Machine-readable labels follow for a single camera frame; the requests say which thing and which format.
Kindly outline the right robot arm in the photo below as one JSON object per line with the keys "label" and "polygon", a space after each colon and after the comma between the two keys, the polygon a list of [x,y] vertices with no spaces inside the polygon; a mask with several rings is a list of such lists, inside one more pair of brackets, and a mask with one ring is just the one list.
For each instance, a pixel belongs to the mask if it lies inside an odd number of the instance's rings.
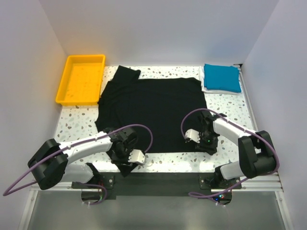
{"label": "right robot arm", "polygon": [[206,181],[210,188],[225,188],[236,178],[248,179],[274,173],[280,166],[271,136],[266,131],[253,131],[228,120],[224,114],[213,115],[202,109],[199,116],[201,130],[192,140],[197,151],[217,153],[218,137],[224,136],[238,147],[238,161],[219,166]]}

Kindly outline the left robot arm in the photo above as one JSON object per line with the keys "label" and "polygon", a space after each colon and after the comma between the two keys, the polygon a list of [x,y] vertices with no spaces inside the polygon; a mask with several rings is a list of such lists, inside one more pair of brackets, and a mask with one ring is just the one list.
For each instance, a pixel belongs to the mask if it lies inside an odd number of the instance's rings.
{"label": "left robot arm", "polygon": [[58,143],[47,140],[28,162],[40,189],[47,190],[60,182],[80,182],[89,188],[99,184],[99,172],[90,163],[76,161],[105,152],[123,176],[137,165],[145,163],[145,154],[136,149],[137,133],[127,127],[122,130],[106,128],[98,134],[78,141]]}

